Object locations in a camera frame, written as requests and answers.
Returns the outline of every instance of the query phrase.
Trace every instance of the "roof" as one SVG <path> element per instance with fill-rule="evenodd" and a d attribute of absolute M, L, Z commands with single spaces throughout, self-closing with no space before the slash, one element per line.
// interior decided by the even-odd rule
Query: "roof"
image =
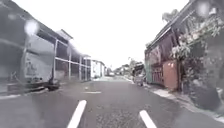
<path fill-rule="evenodd" d="M 66 40 L 71 40 L 73 39 L 73 37 L 71 35 L 69 35 L 65 30 L 61 29 L 60 31 L 57 32 L 57 34 L 59 34 L 60 36 L 62 36 L 63 38 L 65 38 Z"/>
<path fill-rule="evenodd" d="M 163 28 L 162 30 L 160 30 L 160 32 L 156 35 L 155 39 L 148 44 L 146 47 L 149 48 L 151 46 L 153 46 L 161 37 L 163 37 L 169 30 L 171 30 L 172 25 L 175 24 L 175 22 L 177 22 L 179 19 L 181 19 L 181 16 L 186 13 L 187 10 L 189 10 L 189 8 L 192 6 L 192 4 L 194 2 L 196 2 L 197 0 L 190 0 L 185 6 L 184 8 L 173 18 L 172 21 L 168 22 Z"/>
<path fill-rule="evenodd" d="M 51 36 L 52 38 L 56 38 L 56 39 L 58 39 L 58 40 L 60 40 L 60 41 L 62 41 L 64 43 L 68 43 L 68 40 L 66 40 L 65 38 L 63 38 L 62 36 L 60 36 L 59 34 L 54 32 L 52 29 L 50 29 L 49 27 L 47 27 L 46 25 L 44 25 L 43 23 L 41 23 L 40 21 L 35 19 L 30 13 L 28 13 L 26 10 L 22 9 L 21 7 L 19 7 L 12 0 L 3 0 L 2 3 L 6 7 L 8 7 L 10 10 L 16 12 L 17 15 L 19 15 L 23 20 L 26 21 L 26 20 L 34 19 L 35 21 L 37 21 L 38 24 L 40 25 L 40 30 L 43 31 L 48 36 Z"/>

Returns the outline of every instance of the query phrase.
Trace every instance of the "road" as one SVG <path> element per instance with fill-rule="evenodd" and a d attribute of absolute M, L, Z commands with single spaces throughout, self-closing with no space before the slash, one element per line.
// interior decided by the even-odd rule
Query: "road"
<path fill-rule="evenodd" d="M 224 124 L 187 110 L 121 78 L 64 86 L 58 91 L 0 100 L 1 128 L 67 128 L 80 100 L 87 105 L 79 128 L 145 128 L 146 110 L 157 128 L 223 128 Z"/>

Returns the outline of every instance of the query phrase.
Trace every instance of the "building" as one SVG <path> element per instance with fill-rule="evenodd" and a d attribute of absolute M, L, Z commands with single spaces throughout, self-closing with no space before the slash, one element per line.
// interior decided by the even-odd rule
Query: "building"
<path fill-rule="evenodd" d="M 102 61 L 91 60 L 91 78 L 104 77 L 106 66 Z"/>
<path fill-rule="evenodd" d="M 198 8 L 207 2 L 204 15 Z M 197 107 L 215 110 L 224 89 L 224 3 L 191 0 L 145 50 L 147 81 L 187 94 Z"/>
<path fill-rule="evenodd" d="M 90 78 L 87 55 L 77 52 L 64 30 L 54 32 L 11 0 L 0 2 L 0 17 L 0 92 Z"/>

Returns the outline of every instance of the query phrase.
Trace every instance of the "white lane marking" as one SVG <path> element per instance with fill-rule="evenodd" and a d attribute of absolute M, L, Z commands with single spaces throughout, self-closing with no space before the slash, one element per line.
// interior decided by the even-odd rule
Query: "white lane marking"
<path fill-rule="evenodd" d="M 77 108 L 75 109 L 75 112 L 74 112 L 67 128 L 77 128 L 78 127 L 79 122 L 82 117 L 82 114 L 84 112 L 84 109 L 86 107 L 86 103 L 87 103 L 86 100 L 79 101 L 79 104 L 78 104 Z"/>
<path fill-rule="evenodd" d="M 147 128 L 157 128 L 145 110 L 140 111 L 139 114 Z"/>
<path fill-rule="evenodd" d="M 89 93 L 89 94 L 99 94 L 101 92 L 83 92 L 83 93 Z"/>
<path fill-rule="evenodd" d="M 10 95 L 10 96 L 1 96 L 0 100 L 6 100 L 6 99 L 12 99 L 12 98 L 17 98 L 21 95 Z"/>

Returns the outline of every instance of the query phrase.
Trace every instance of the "curb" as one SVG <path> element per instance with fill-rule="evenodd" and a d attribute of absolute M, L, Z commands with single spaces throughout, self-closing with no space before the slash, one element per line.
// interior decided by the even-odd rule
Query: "curb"
<path fill-rule="evenodd" d="M 7 92 L 1 92 L 0 96 L 22 95 L 22 94 L 27 94 L 27 93 L 30 93 L 30 92 L 42 91 L 44 89 L 45 89 L 45 87 L 39 87 L 39 88 L 32 88 L 32 89 L 7 91 Z"/>

